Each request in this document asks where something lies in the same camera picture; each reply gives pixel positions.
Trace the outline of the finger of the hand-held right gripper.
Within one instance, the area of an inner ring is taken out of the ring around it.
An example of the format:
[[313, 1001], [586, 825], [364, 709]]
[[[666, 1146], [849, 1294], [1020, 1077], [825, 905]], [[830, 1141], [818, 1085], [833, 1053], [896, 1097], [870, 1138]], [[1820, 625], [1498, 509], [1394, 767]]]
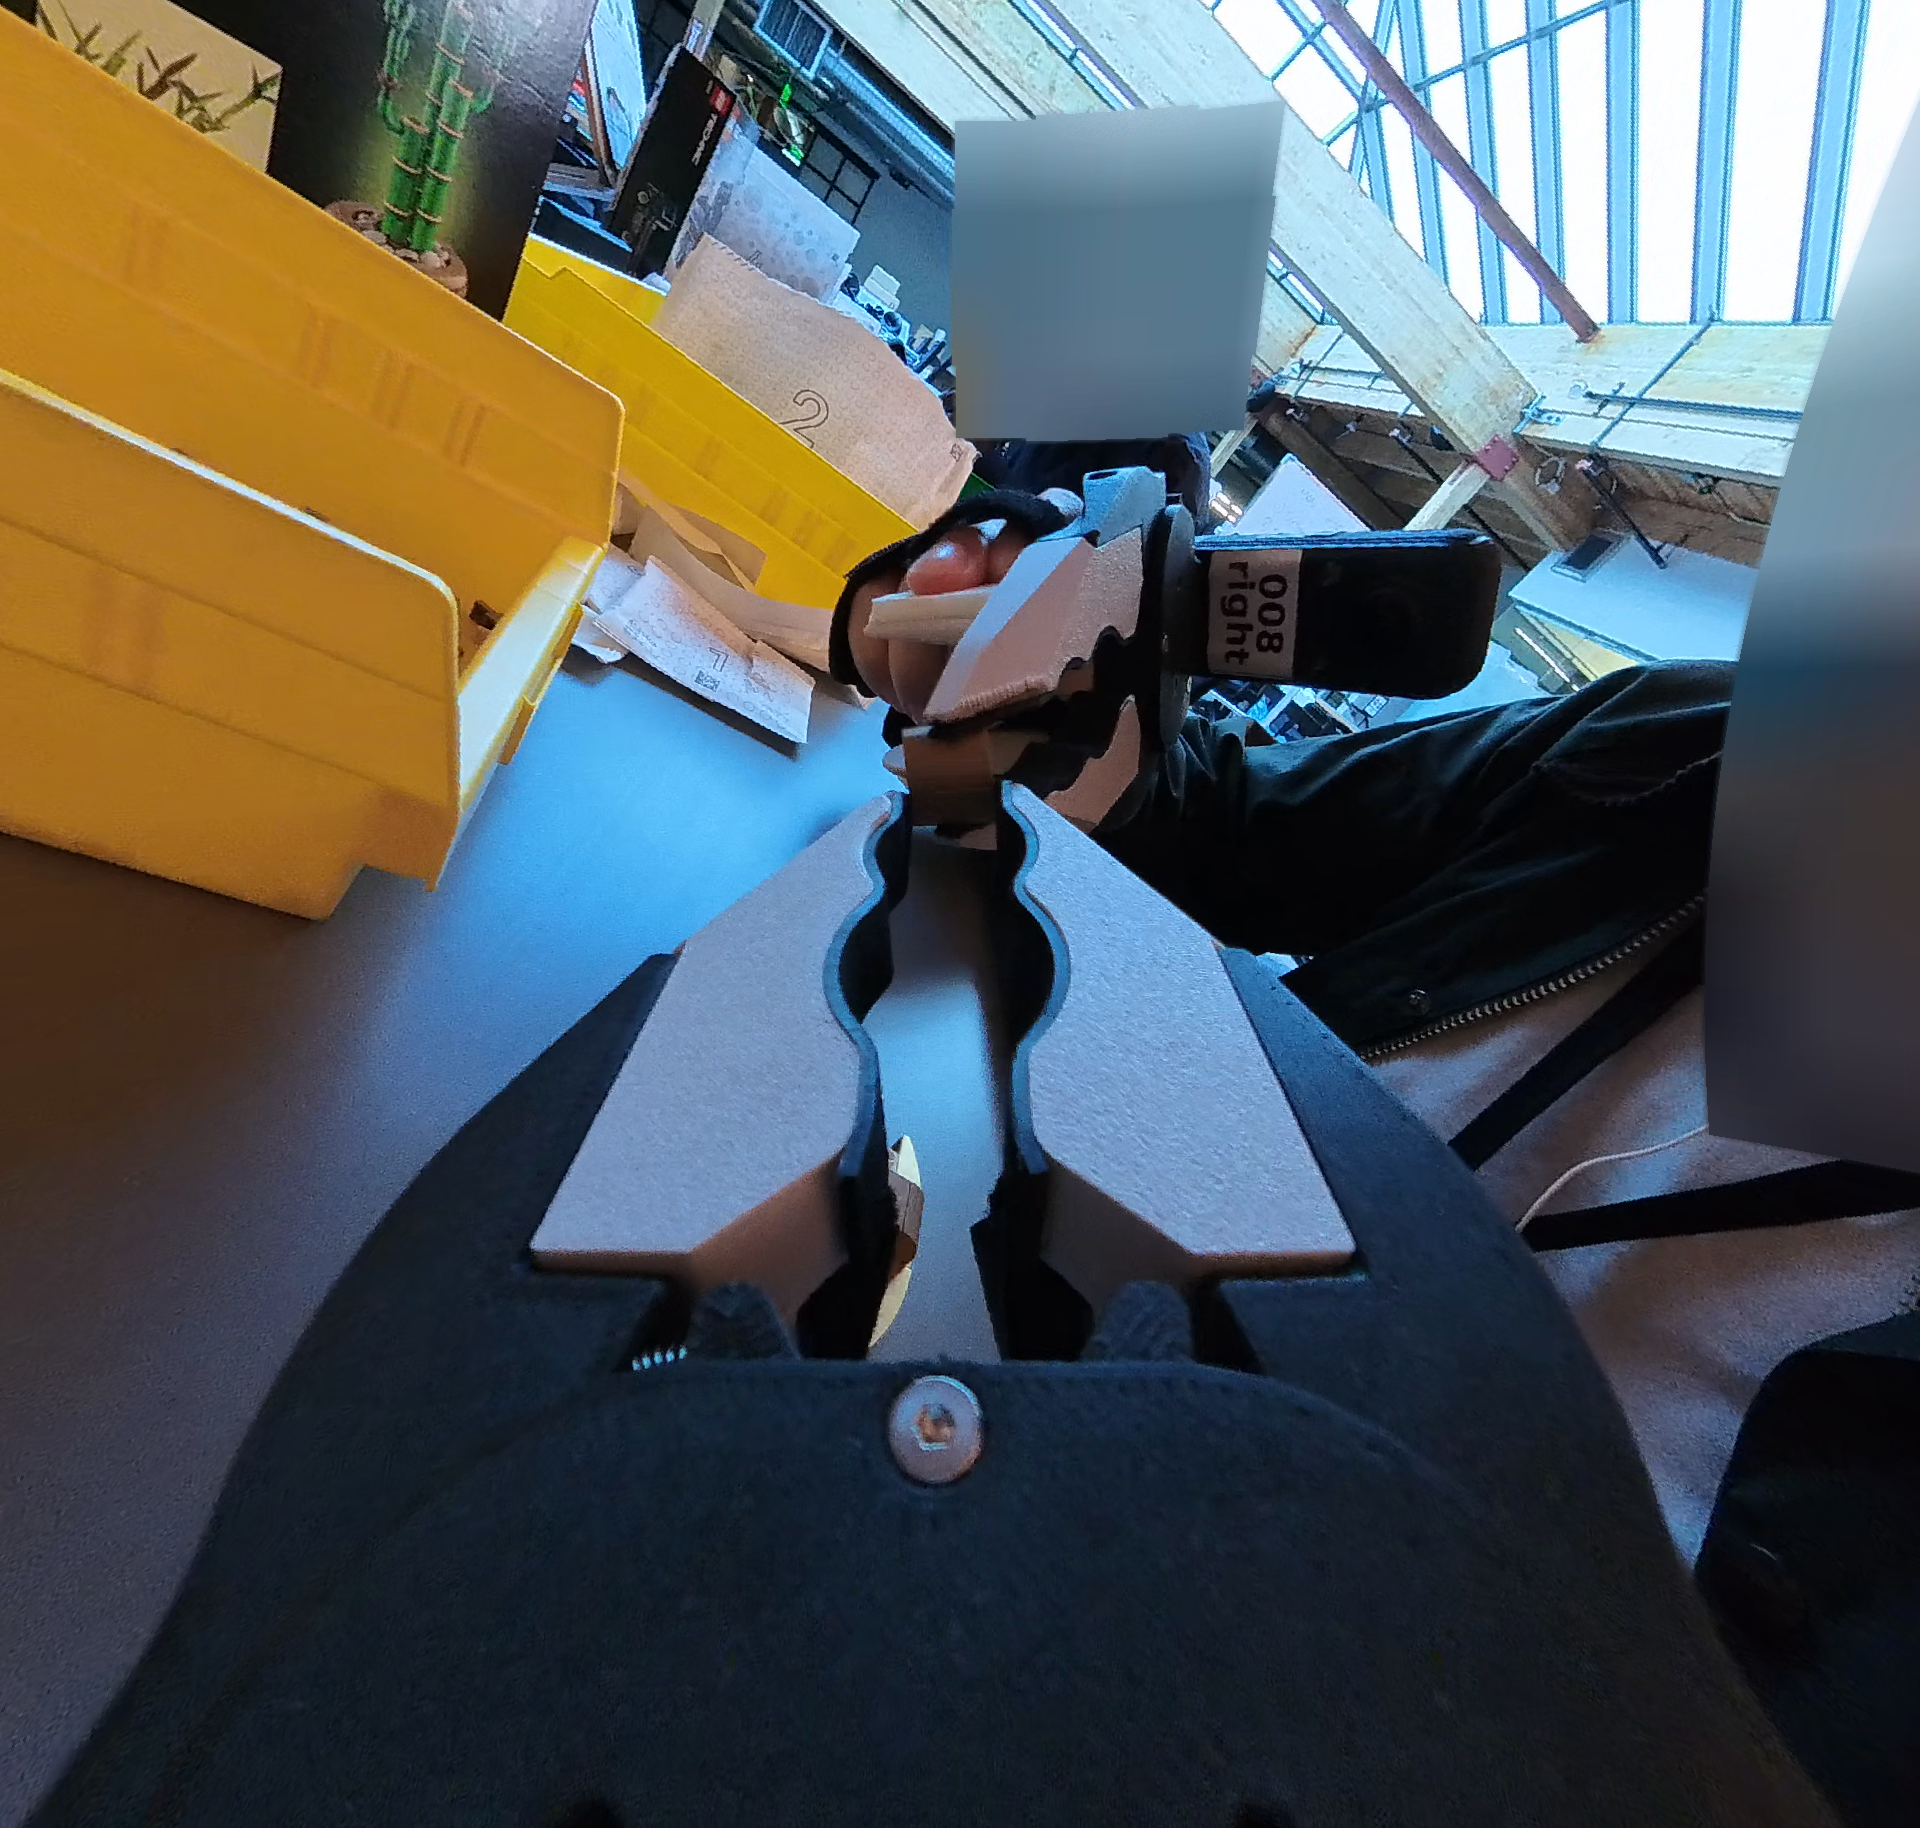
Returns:
[[1148, 764], [1139, 706], [1122, 688], [1053, 694], [1004, 721], [1004, 778], [1082, 832], [1100, 827], [1135, 792]]
[[941, 725], [1055, 694], [1105, 631], [1139, 629], [1141, 527], [1112, 540], [1061, 532], [1029, 541], [992, 586], [941, 668], [923, 721]]

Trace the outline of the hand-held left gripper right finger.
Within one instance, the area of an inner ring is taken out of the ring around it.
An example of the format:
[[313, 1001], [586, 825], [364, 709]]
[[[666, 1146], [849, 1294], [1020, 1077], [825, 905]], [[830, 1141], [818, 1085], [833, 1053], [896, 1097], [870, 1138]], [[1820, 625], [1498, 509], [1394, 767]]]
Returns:
[[1012, 1066], [973, 1259], [1000, 1353], [1076, 1360], [1131, 1283], [1345, 1271], [1352, 1230], [1205, 928], [1020, 784], [993, 867]]

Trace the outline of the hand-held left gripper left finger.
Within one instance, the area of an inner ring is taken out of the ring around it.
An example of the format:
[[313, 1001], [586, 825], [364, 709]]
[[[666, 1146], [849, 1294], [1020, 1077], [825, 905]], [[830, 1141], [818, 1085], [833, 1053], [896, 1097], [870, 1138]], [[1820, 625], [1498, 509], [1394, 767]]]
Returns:
[[878, 794], [674, 955], [538, 1228], [542, 1267], [759, 1287], [862, 1357], [898, 1204], [864, 1018], [893, 974], [905, 798]]

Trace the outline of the brown toy brick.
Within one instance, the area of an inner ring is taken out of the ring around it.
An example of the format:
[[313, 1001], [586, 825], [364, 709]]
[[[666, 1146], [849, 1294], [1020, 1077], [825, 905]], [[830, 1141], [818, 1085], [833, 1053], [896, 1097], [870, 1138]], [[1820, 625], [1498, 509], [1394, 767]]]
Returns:
[[966, 850], [993, 850], [1004, 750], [1001, 732], [953, 735], [941, 729], [905, 729], [898, 744], [898, 771], [912, 824]]

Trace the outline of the yellow plastic bin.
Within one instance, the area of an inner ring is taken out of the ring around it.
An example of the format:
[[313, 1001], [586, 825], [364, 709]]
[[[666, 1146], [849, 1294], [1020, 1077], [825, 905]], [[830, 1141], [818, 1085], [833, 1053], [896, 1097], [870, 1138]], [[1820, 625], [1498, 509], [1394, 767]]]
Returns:
[[579, 624], [620, 401], [6, 14], [4, 832], [433, 886]]
[[908, 522], [651, 328], [633, 276], [531, 235], [506, 324], [623, 408], [620, 480], [692, 520], [740, 586], [830, 608]]

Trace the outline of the person's right forearm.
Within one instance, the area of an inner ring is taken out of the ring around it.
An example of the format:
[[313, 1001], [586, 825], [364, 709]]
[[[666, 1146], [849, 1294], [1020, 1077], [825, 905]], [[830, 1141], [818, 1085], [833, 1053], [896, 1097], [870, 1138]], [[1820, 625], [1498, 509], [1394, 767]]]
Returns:
[[1572, 694], [1354, 735], [1187, 719], [1109, 852], [1356, 1049], [1572, 976], [1669, 928], [1709, 875], [1735, 668], [1614, 669]]

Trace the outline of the person's right hand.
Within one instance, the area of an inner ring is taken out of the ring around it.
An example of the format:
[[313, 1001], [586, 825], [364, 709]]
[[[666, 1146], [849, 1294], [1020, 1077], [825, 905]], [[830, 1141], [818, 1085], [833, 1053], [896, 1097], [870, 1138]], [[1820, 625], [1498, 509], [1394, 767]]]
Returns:
[[909, 562], [864, 581], [851, 595], [846, 624], [857, 685], [901, 713], [908, 724], [919, 724], [927, 700], [939, 688], [952, 644], [873, 637], [867, 627], [873, 600], [893, 591], [944, 595], [995, 586], [1034, 537], [1031, 527], [1012, 520], [959, 523], [923, 546]]

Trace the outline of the tan numbered paper bag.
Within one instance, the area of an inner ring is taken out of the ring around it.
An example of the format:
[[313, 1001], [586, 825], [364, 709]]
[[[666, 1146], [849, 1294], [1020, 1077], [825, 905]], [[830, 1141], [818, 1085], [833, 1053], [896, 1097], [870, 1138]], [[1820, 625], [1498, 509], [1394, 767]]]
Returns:
[[959, 500], [976, 450], [939, 395], [857, 317], [704, 235], [651, 324], [912, 526]]

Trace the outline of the person's grey sweater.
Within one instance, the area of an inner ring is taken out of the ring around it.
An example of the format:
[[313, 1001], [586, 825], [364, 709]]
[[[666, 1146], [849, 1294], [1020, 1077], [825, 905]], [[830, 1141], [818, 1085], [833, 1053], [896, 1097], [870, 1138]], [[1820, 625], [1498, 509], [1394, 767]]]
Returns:
[[[1631, 974], [1457, 1024], [1369, 1060], [1451, 1139]], [[1500, 1216], [1693, 1191], [1812, 1165], [1705, 1132], [1703, 999], [1685, 994], [1479, 1167]], [[1792, 1352], [1916, 1306], [1917, 1216], [1894, 1211], [1551, 1252], [1543, 1269], [1606, 1372], [1667, 1532], [1700, 1549], [1746, 1409]]]

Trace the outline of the black cardboard box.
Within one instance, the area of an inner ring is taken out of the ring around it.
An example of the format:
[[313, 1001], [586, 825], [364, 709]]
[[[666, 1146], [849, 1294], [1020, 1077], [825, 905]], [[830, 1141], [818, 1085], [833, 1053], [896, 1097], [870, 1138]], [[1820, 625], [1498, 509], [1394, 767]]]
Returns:
[[697, 54], [674, 46], [606, 217], [607, 232], [629, 249], [633, 278], [663, 271], [737, 111], [736, 92]]

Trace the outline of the person's dark jacket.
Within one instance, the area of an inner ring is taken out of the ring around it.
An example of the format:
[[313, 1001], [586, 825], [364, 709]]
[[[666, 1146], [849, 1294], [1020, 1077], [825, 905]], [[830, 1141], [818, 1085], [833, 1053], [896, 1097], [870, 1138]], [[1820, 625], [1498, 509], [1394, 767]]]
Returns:
[[[1547, 999], [1630, 963], [1624, 983], [1448, 1138], [1475, 1172], [1669, 1007], [1702, 989], [1703, 897], [1624, 949], [1401, 1043]], [[1816, 1162], [1696, 1189], [1509, 1217], [1537, 1264], [1633, 1239], [1916, 1213], [1916, 1173]], [[1916, 1306], [1810, 1341], [1760, 1383], [1687, 1559], [1719, 1638], [1843, 1824], [1917, 1818]]]

